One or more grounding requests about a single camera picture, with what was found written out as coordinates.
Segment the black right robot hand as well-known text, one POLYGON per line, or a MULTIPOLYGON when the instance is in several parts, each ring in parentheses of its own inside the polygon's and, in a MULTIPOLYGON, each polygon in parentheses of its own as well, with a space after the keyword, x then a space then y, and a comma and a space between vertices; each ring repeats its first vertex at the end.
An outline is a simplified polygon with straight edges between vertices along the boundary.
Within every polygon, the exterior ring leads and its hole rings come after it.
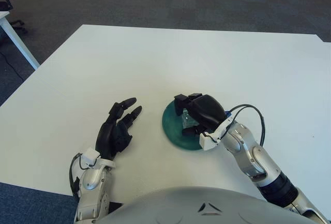
POLYGON ((227 119, 222 105, 212 96, 193 93, 189 96, 179 94, 174 97, 177 116, 183 114, 184 109, 198 124, 182 130, 183 136, 197 136, 205 131, 214 132, 227 119))

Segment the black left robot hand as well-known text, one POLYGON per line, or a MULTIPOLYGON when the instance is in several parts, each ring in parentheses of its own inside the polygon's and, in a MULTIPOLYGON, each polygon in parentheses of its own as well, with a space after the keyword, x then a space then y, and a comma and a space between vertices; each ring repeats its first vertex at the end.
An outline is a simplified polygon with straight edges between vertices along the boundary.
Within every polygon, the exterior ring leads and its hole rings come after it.
POLYGON ((142 111, 138 106, 132 112, 124 115, 125 110, 136 103, 135 97, 116 102, 109 111, 109 116, 101 125, 95 150, 102 159, 113 160, 117 153, 122 152, 131 142, 132 135, 128 129, 142 111))

